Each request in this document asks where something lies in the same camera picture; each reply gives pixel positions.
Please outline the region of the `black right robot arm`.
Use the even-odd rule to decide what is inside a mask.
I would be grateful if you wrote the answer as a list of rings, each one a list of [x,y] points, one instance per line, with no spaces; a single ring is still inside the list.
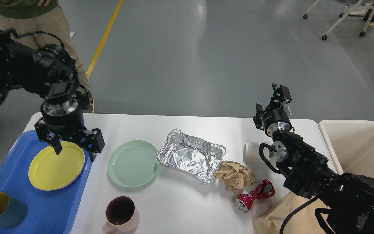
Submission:
[[[285,218],[279,233],[297,212],[320,199],[328,208],[316,208],[315,215],[325,233],[374,234],[374,179],[330,169],[328,158],[295,133],[283,107],[292,100],[289,89],[274,83],[272,88],[269,105],[256,104],[253,117],[256,128],[273,141],[261,143],[259,155],[271,171],[285,176],[285,188],[309,199]]]

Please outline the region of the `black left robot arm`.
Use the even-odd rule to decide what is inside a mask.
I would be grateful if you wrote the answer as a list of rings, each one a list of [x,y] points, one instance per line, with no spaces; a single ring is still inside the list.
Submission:
[[[24,89],[44,100],[42,118],[35,124],[38,139],[47,142],[56,154],[61,141],[72,142],[89,153],[93,162],[105,142],[100,129],[84,125],[81,102],[75,91],[79,86],[75,60],[64,43],[31,49],[15,38],[14,29],[0,29],[0,105],[12,89]]]

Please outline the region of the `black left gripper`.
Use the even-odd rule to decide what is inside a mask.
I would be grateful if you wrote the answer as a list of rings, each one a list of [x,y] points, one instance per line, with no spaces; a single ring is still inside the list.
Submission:
[[[37,137],[40,142],[48,143],[57,155],[62,151],[60,140],[83,147],[91,162],[102,152],[105,146],[102,131],[86,129],[81,104],[76,98],[59,105],[43,102],[40,112],[42,118],[34,125]]]

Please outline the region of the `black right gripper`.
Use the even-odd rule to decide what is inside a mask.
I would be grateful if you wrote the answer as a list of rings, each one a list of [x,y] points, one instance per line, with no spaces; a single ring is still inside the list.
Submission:
[[[263,110],[262,105],[255,104],[256,112],[253,117],[255,127],[264,132],[277,130],[290,131],[293,127],[283,106],[292,101],[289,89],[283,85],[271,84],[274,90],[269,103],[269,109]]]

